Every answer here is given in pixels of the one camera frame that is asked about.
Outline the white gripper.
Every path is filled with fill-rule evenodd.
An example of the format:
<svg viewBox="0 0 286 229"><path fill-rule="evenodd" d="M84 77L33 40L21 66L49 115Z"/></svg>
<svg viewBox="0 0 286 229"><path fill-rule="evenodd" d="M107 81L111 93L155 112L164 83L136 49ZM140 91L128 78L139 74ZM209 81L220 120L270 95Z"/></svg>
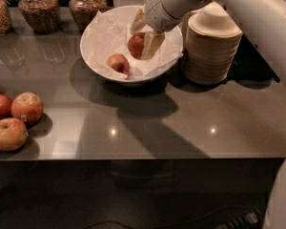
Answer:
<svg viewBox="0 0 286 229"><path fill-rule="evenodd" d="M171 31L186 13L186 0L146 0L130 26L131 34L139 32L147 24L155 31L146 31L141 54L142 60L150 60L165 40L163 31Z"/></svg>

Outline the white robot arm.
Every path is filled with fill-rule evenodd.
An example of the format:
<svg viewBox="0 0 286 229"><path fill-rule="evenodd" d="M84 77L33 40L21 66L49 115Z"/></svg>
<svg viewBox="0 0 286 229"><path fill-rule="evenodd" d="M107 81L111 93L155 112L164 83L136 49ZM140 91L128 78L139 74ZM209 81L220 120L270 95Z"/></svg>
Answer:
<svg viewBox="0 0 286 229"><path fill-rule="evenodd" d="M185 13L209 1L228 12L286 86L286 0L146 0L132 30L148 25L155 31L171 31ZM286 229L286 159L277 173L262 229Z"/></svg>

